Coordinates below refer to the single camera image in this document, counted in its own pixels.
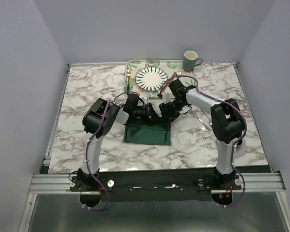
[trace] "mug handle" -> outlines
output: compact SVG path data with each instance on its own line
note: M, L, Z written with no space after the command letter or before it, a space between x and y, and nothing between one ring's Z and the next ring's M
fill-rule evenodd
M197 62L197 60L200 60L201 62L200 63L197 63L197 64L195 64L194 66L196 67L196 66L199 66L199 65L201 65L202 64L202 62L203 62L203 59L201 59L201 58L197 58L195 61Z

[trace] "dark gray floor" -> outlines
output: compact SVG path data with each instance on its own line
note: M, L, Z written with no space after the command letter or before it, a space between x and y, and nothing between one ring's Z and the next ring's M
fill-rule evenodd
M235 207L214 202L112 203L82 209L77 195L40 195L30 232L286 232L275 193L246 193Z

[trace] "leaf print tray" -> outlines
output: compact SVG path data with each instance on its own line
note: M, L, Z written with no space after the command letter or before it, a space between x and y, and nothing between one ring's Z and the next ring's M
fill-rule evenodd
M147 92L144 91L143 89L139 88L139 86L135 82L135 76L140 69L147 67L147 66L157 66L157 67L163 69L166 72L166 74L168 75L168 78L170 78L173 75L173 73L177 72L177 71L181 71L182 75L188 75L188 76L195 77L194 71L186 72L183 70L182 62L183 62L182 60L158 60L158 59L129 60L127 62L126 72L125 72L124 91L127 91L127 83L128 83L127 69L131 70L131 78L129 81L130 91L134 91L134 92L137 92L140 94L146 94ZM185 86L195 84L194 80L192 80L190 78L182 77L182 78L180 78L180 80ZM171 97L173 97L169 88L167 88L165 90L165 92L170 93ZM158 98L157 94L158 94L157 91L150 92L151 98Z

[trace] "plate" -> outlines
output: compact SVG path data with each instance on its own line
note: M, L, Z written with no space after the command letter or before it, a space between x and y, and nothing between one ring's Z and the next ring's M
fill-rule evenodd
M136 84L145 91L157 91L168 79L166 72L157 66L147 66L140 69L136 76Z

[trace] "gold fork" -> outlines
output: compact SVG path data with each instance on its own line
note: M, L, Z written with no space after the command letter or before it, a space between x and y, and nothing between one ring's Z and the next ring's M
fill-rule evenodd
M129 85L130 77L131 77L131 70L127 69L127 78L128 78L127 91L130 91L130 85Z

